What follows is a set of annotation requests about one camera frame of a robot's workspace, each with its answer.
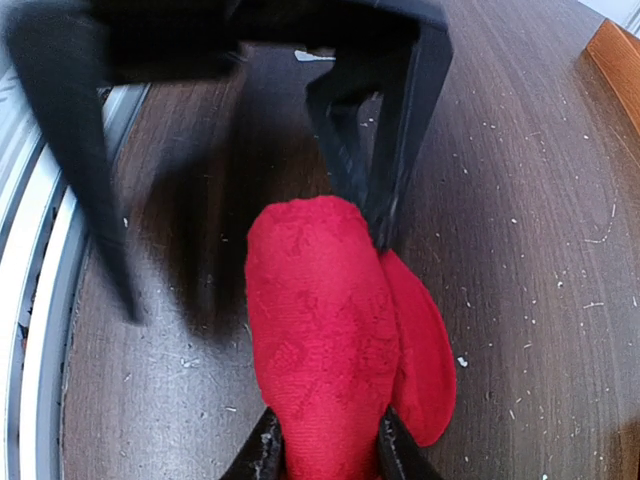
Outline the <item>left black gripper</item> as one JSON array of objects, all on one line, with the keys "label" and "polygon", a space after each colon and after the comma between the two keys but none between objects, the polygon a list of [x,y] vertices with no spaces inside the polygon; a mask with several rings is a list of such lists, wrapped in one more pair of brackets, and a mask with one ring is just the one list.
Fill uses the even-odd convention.
[{"label": "left black gripper", "polygon": [[82,11],[105,31],[115,85],[224,77],[245,43],[338,50],[447,28],[431,1],[86,1]]}]

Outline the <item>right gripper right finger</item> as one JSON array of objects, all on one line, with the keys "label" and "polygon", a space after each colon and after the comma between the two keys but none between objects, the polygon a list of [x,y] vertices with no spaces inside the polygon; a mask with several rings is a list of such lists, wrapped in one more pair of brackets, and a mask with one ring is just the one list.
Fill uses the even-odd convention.
[{"label": "right gripper right finger", "polygon": [[376,445],[382,479],[443,480],[393,407],[380,421]]}]

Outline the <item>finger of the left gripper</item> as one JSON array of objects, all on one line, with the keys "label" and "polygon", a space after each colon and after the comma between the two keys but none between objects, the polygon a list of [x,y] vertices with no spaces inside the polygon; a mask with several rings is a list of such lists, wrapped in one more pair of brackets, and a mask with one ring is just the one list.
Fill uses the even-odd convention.
[{"label": "finger of the left gripper", "polygon": [[355,204],[374,246],[393,247],[406,189],[453,57],[445,24],[339,47],[307,87],[334,194]]},{"label": "finger of the left gripper", "polygon": [[114,291],[143,322],[111,184],[99,88],[106,40],[83,9],[12,9],[4,41],[45,141],[71,186]]}]

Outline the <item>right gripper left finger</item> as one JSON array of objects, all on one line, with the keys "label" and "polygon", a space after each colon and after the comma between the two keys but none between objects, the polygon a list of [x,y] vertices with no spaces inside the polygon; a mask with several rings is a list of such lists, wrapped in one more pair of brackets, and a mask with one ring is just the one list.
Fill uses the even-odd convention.
[{"label": "right gripper left finger", "polygon": [[283,473],[284,442],[277,416],[266,408],[221,480],[277,480]]}]

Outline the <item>red sock with beige toe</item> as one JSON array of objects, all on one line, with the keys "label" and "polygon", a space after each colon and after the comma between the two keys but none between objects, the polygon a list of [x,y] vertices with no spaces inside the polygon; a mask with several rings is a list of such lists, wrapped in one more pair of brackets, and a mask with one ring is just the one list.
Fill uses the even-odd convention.
[{"label": "red sock with beige toe", "polygon": [[245,265],[254,366],[284,437],[291,479],[375,479],[388,408],[422,447],[455,408],[441,314],[393,252],[379,253],[359,210],[334,196],[266,207]]}]

